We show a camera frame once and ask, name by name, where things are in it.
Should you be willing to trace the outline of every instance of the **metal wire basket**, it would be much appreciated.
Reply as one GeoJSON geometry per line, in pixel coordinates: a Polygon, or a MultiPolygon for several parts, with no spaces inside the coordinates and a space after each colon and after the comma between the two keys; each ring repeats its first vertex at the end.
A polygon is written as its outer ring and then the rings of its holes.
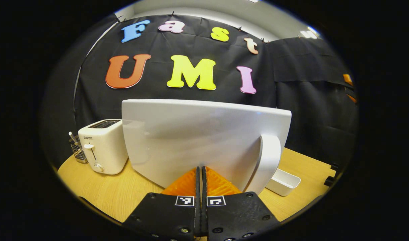
{"type": "Polygon", "coordinates": [[[75,142],[72,139],[69,140],[74,157],[80,163],[88,163],[88,160],[85,157],[84,152],[82,151],[82,146],[81,143],[79,142],[78,136],[74,136],[74,138],[75,142]]]}

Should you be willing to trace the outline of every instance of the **toaster knob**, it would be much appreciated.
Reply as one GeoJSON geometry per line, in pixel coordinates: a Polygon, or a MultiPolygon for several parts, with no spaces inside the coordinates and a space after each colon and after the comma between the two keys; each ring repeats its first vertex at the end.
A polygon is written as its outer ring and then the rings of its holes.
{"type": "Polygon", "coordinates": [[[97,170],[101,171],[101,172],[104,171],[103,167],[102,167],[99,163],[95,163],[95,164],[94,164],[94,167],[95,167],[97,170]]]}

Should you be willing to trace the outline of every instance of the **foam letter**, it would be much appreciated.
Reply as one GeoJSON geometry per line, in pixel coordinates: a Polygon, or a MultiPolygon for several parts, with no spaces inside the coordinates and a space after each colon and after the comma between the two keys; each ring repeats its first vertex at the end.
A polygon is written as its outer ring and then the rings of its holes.
{"type": "Polygon", "coordinates": [[[250,76],[250,73],[252,73],[252,69],[244,66],[237,66],[237,69],[240,71],[241,75],[240,91],[249,94],[256,93],[257,91],[255,88],[253,88],[252,77],[250,76]]]}
{"type": "Polygon", "coordinates": [[[167,21],[164,23],[165,24],[158,27],[158,29],[160,29],[161,31],[170,31],[174,33],[180,33],[180,32],[183,32],[182,28],[183,26],[185,26],[185,23],[182,23],[180,21],[167,21]]]}
{"type": "Polygon", "coordinates": [[[138,23],[134,23],[132,25],[126,26],[121,30],[124,30],[124,38],[121,40],[122,43],[130,41],[132,39],[138,38],[141,36],[142,31],[145,30],[145,24],[151,23],[149,20],[143,20],[138,23]]]}
{"type": "Polygon", "coordinates": [[[172,78],[167,81],[168,87],[183,87],[184,83],[181,80],[183,74],[189,88],[195,84],[198,76],[200,76],[197,88],[203,90],[216,89],[216,85],[213,83],[213,66],[216,64],[215,61],[202,59],[198,62],[197,66],[194,67],[187,56],[173,55],[171,59],[174,61],[174,64],[172,78]]]}
{"type": "Polygon", "coordinates": [[[135,55],[133,59],[136,60],[136,64],[134,64],[133,73],[128,78],[121,78],[121,68],[123,67],[124,61],[128,59],[128,56],[119,55],[112,57],[109,60],[111,64],[109,65],[108,72],[106,73],[106,84],[114,89],[132,87],[142,78],[146,60],[149,60],[150,58],[151,55],[135,55]]]}
{"type": "Polygon", "coordinates": [[[255,46],[257,45],[257,43],[255,43],[253,41],[253,39],[251,38],[244,38],[244,40],[246,41],[247,44],[247,49],[254,55],[258,54],[258,50],[255,49],[255,46]]]}
{"type": "Polygon", "coordinates": [[[210,36],[213,39],[226,42],[230,39],[230,37],[227,34],[229,34],[228,30],[216,26],[212,29],[212,33],[210,34],[210,36]]]}

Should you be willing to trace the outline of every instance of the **ceiling light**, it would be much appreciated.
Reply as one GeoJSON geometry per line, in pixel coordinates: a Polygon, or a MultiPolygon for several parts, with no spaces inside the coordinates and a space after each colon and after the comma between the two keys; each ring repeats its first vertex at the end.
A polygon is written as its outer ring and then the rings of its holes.
{"type": "Polygon", "coordinates": [[[304,37],[306,37],[306,38],[311,38],[310,35],[308,35],[308,32],[301,31],[300,33],[301,33],[302,35],[304,35],[304,37]]]}
{"type": "Polygon", "coordinates": [[[312,38],[317,38],[316,35],[314,35],[314,33],[312,33],[311,31],[307,31],[308,35],[310,35],[310,37],[312,38]]]}

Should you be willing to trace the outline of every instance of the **orange object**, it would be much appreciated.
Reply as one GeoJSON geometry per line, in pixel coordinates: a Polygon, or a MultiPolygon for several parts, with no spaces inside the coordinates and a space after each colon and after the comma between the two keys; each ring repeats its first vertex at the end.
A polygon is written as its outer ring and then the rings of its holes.
{"type": "Polygon", "coordinates": [[[344,82],[353,86],[353,82],[351,81],[350,75],[342,75],[344,77],[344,82]]]}
{"type": "Polygon", "coordinates": [[[195,170],[196,168],[193,168],[179,177],[161,193],[174,196],[195,196],[195,170]]]}
{"type": "Polygon", "coordinates": [[[120,72],[124,62],[128,59],[127,55],[119,55],[112,57],[111,63],[106,73],[106,84],[114,89],[129,88],[137,84],[142,78],[143,69],[145,68],[146,60],[149,60],[151,55],[135,55],[133,59],[136,60],[134,70],[130,77],[121,78],[120,72]]]}
{"type": "Polygon", "coordinates": [[[207,166],[206,179],[208,196],[221,196],[241,193],[241,191],[235,185],[233,185],[223,176],[218,174],[216,171],[208,168],[207,166]]]}
{"type": "Polygon", "coordinates": [[[357,103],[357,100],[353,97],[351,97],[350,95],[347,95],[354,103],[357,103]]]}

